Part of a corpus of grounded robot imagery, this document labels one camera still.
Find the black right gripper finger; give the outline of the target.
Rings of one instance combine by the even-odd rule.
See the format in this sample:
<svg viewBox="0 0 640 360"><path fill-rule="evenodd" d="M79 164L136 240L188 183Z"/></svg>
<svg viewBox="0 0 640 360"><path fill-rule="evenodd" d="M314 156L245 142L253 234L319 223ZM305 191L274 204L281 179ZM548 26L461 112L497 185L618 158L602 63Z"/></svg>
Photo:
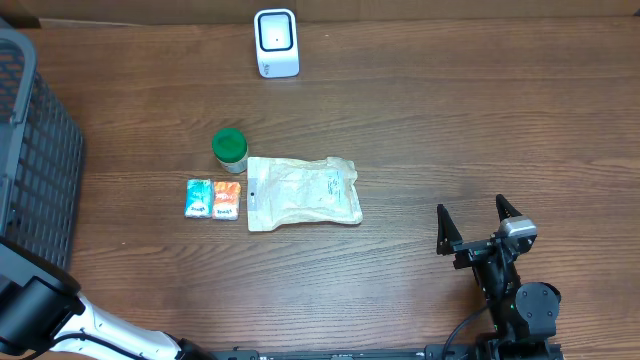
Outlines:
<svg viewBox="0 0 640 360"><path fill-rule="evenodd" d="M437 206L437 220L438 235L436 252L438 255L453 254L455 247L463 243L463 238L443 204Z"/></svg>
<svg viewBox="0 0 640 360"><path fill-rule="evenodd" d="M502 194L496 196L496 209L500 221L522 215Z"/></svg>

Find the beige plastic pouch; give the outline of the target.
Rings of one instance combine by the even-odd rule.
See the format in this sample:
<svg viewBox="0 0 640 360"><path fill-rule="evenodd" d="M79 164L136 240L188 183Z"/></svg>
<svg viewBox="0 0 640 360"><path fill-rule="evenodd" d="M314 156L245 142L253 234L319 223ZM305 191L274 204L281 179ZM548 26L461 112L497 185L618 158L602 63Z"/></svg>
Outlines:
<svg viewBox="0 0 640 360"><path fill-rule="evenodd" d="M247 167L248 230L333 222L358 225L363 212L355 163L340 157L305 161L251 157Z"/></svg>

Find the orange tissue pack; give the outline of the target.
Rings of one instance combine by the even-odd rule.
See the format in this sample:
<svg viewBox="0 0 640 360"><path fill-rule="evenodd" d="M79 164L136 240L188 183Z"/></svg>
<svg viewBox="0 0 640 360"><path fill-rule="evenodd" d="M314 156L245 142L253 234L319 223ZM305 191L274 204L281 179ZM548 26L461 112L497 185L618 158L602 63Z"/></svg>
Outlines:
<svg viewBox="0 0 640 360"><path fill-rule="evenodd" d="M241 184L216 181L213 187L212 218L234 221L239 217Z"/></svg>

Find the green lid jar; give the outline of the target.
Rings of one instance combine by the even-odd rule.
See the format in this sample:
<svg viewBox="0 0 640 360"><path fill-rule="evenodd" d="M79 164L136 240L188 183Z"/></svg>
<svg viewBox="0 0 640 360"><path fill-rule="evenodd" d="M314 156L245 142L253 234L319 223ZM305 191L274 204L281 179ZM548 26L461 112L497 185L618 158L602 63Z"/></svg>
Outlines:
<svg viewBox="0 0 640 360"><path fill-rule="evenodd" d="M211 144L214 156L228 172L240 174L247 169L249 148L244 134L236 128L216 132Z"/></svg>

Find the teal tissue pack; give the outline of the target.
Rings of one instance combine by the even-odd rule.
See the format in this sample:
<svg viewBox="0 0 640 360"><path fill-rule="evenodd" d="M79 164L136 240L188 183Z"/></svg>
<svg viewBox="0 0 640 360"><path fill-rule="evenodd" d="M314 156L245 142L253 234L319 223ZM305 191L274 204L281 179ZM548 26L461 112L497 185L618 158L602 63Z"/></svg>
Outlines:
<svg viewBox="0 0 640 360"><path fill-rule="evenodd" d="M212 211L213 182L210 179L189 179L186 188L185 217L210 218Z"/></svg>

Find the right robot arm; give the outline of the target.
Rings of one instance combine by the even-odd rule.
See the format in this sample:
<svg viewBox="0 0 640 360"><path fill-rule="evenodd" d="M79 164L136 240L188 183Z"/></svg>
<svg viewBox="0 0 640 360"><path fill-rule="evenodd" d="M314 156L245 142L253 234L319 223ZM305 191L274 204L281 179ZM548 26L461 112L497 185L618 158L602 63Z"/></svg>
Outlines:
<svg viewBox="0 0 640 360"><path fill-rule="evenodd" d="M499 227L486 240L466 242L444 205L437 206L436 252L452 255L456 269L470 268L482 289L500 337L509 343L538 343L556 335L560 292L544 282L523 284L516 270L538 235L531 218L496 196Z"/></svg>

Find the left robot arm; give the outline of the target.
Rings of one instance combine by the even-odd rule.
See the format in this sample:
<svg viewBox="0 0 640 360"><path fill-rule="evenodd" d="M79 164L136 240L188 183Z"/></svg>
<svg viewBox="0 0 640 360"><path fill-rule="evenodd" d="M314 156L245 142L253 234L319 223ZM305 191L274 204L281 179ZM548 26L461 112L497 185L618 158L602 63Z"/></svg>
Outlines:
<svg viewBox="0 0 640 360"><path fill-rule="evenodd" d="M96 306L64 270L1 240L1 352L48 351L94 359L211 359L187 339L146 330Z"/></svg>

